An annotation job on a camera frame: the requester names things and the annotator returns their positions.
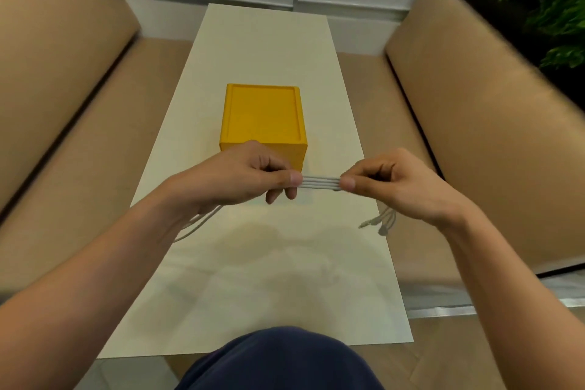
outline person's left arm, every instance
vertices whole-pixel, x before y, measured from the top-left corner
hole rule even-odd
[[[1,388],[71,389],[97,357],[187,221],[303,177],[258,142],[172,176],[75,256],[0,306]]]

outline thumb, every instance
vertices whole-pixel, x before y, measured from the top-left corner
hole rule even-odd
[[[296,170],[279,170],[264,172],[261,176],[264,191],[298,187],[303,182],[303,175]]]
[[[339,186],[347,192],[371,197],[384,203],[388,203],[395,188],[391,182],[373,180],[366,176],[343,176]]]

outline person's right arm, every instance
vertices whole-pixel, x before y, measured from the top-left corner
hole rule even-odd
[[[341,187],[443,233],[508,388],[585,389],[585,325],[471,200],[406,150],[358,162]]]

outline forearm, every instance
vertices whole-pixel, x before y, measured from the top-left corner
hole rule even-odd
[[[0,307],[3,388],[72,388],[185,223],[159,187]]]
[[[442,229],[509,388],[583,388],[585,326],[472,207]]]

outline wooden floor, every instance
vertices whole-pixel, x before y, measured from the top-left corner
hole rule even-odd
[[[585,321],[585,309],[575,313]],[[387,390],[505,389],[477,316],[410,321],[414,343],[358,346]],[[177,377],[199,358],[167,357]]]

